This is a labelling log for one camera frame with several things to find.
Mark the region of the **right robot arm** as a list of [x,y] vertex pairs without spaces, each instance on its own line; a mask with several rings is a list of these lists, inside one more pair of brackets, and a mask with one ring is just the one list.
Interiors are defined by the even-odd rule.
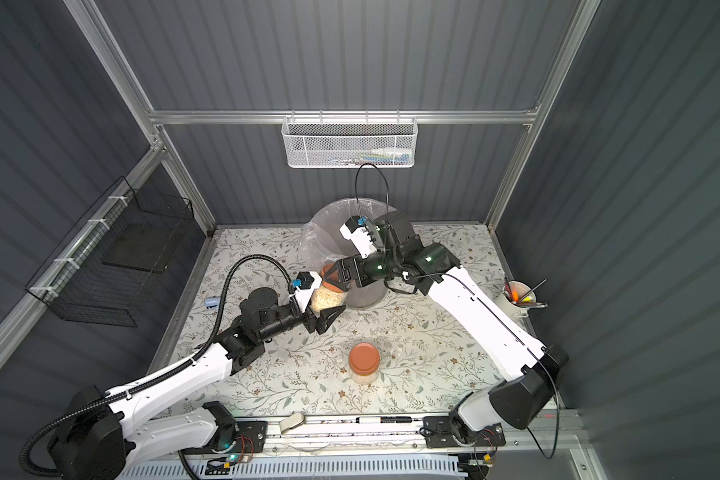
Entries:
[[423,244],[404,212],[376,219],[351,216],[339,231],[356,252],[330,263],[331,286],[347,290],[399,279],[450,313],[498,369],[498,383],[466,395],[450,411],[458,443],[475,443],[486,427],[526,430],[548,402],[560,401],[557,380],[568,361],[565,351],[520,328],[447,247]]

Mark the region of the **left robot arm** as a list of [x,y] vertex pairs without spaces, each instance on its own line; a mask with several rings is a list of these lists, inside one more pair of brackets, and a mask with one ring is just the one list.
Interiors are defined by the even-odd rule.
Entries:
[[103,393],[79,393],[72,419],[55,428],[47,451],[63,479],[114,479],[130,466],[173,451],[241,453],[246,439],[229,410],[208,401],[186,414],[160,412],[197,390],[245,369],[274,336],[303,326],[325,333],[345,311],[344,298],[318,287],[297,290],[279,304],[271,288],[257,288],[240,305],[229,328],[209,347],[153,374]]

